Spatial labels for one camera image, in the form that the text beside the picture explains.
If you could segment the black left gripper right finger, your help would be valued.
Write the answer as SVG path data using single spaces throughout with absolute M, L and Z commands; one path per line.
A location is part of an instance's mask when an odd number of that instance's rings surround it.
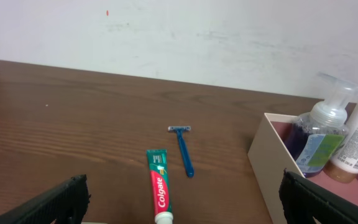
M 358 206 L 285 170 L 279 197 L 288 224 L 358 224 Z

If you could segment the clear blue soap pump bottle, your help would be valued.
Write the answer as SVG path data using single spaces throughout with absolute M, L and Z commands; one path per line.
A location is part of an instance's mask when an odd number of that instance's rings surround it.
M 319 73 L 329 95 L 311 111 L 297 116 L 284 144 L 305 177 L 318 175 L 348 135 L 346 106 L 358 96 L 358 85 Z

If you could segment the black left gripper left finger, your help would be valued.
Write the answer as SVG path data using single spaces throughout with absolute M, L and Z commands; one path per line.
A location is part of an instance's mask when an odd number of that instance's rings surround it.
M 81 224 L 90 203 L 85 174 L 61 184 L 0 215 L 0 224 Z

